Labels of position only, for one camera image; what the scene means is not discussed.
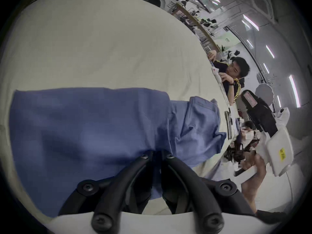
beige fabric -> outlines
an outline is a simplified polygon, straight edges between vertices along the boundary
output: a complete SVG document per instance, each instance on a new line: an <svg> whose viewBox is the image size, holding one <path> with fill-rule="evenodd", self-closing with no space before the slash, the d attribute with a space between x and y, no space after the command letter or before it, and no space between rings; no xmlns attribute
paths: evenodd
<svg viewBox="0 0 312 234"><path fill-rule="evenodd" d="M2 166L15 195L42 223L49 218L32 203L14 169L8 128L14 90L146 87L172 100L215 98L220 131L227 131L228 105L197 37L142 0L38 0L17 19L0 70ZM205 175L220 156L194 170Z"/></svg>

hair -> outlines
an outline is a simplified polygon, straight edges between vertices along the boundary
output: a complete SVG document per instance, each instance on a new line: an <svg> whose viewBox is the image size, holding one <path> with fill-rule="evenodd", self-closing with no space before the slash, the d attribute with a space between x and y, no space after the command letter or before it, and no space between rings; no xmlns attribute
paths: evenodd
<svg viewBox="0 0 312 234"><path fill-rule="evenodd" d="M249 127L250 129L254 129L255 124L251 120L248 120L245 122L245 127Z"/></svg>
<svg viewBox="0 0 312 234"><path fill-rule="evenodd" d="M241 69L239 76L241 78L247 76L249 71L250 71L250 67L247 64L246 60L244 58L241 58L241 57L235 57L233 59L233 61L236 61L236 63L239 65L239 67Z"/></svg>

warning sticker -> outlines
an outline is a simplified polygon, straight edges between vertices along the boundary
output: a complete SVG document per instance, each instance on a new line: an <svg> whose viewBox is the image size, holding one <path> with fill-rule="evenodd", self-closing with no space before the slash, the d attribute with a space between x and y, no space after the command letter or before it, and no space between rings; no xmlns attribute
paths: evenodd
<svg viewBox="0 0 312 234"><path fill-rule="evenodd" d="M282 148L280 150L280 159L283 161L286 158L285 149Z"/></svg>

yellow stripe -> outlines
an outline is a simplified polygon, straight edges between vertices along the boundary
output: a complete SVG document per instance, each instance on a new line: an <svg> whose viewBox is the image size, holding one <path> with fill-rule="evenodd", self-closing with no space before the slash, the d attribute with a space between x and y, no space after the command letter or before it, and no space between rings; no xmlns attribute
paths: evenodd
<svg viewBox="0 0 312 234"><path fill-rule="evenodd" d="M226 65L228 65L228 66L229 66L229 64L228 64L228 63L226 63L226 62L222 62L222 61L218 61L218 60L215 60L215 61L220 62L220 63L223 63L223 64L226 64Z"/></svg>
<svg viewBox="0 0 312 234"><path fill-rule="evenodd" d="M240 93L240 90L241 90L241 85L240 85L239 80L237 78L234 81L236 81L237 84L238 84L238 89L237 89L236 95L234 96L234 102L235 102L236 99L239 97L239 93Z"/></svg>

cable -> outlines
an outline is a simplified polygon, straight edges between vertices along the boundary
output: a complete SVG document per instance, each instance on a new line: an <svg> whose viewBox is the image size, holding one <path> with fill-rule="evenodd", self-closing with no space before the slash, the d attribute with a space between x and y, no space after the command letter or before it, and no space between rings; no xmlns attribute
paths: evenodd
<svg viewBox="0 0 312 234"><path fill-rule="evenodd" d="M291 189L291 205L293 205L293 193L292 193L292 188L291 188L291 181L289 180L288 174L286 172L287 178L288 178L288 182L289 182L289 187Z"/></svg>

